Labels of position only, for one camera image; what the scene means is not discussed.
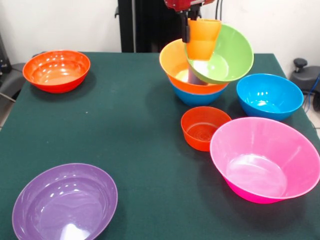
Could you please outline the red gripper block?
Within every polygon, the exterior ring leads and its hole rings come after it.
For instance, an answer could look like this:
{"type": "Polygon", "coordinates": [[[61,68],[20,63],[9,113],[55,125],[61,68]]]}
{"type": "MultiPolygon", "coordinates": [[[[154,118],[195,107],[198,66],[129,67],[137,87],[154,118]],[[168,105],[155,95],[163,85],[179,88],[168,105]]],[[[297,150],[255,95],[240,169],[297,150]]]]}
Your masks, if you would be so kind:
{"type": "Polygon", "coordinates": [[[164,0],[164,3],[168,8],[173,9],[176,12],[180,12],[182,27],[181,35],[184,43],[190,42],[190,26],[188,23],[188,17],[191,20],[197,20],[197,18],[201,16],[200,8],[203,5],[211,4],[214,1],[215,0],[164,0]]]}

